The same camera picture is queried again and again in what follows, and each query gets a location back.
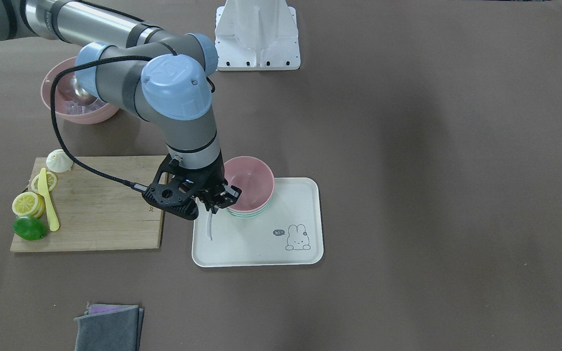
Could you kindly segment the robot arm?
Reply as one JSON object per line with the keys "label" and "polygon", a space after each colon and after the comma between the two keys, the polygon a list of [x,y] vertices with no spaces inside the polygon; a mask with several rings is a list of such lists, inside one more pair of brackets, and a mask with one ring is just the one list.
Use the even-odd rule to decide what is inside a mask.
{"label": "robot arm", "polygon": [[203,34],[177,35],[162,27],[84,0],[0,0],[0,41],[26,37],[81,47],[67,74],[92,96],[157,126],[169,153],[147,186],[101,173],[142,194],[152,207],[187,220],[197,202],[216,213],[237,203],[241,189],[225,179],[212,107],[218,55]]}

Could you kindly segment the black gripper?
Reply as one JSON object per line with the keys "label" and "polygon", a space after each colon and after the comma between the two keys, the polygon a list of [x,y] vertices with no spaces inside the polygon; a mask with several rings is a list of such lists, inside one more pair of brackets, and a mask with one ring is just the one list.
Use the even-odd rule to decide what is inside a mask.
{"label": "black gripper", "polygon": [[153,182],[142,197],[147,204],[186,220],[196,220],[201,202],[206,211],[216,213],[237,203],[241,189],[230,186],[224,175],[221,155],[208,166],[187,169],[167,155],[160,163]]}

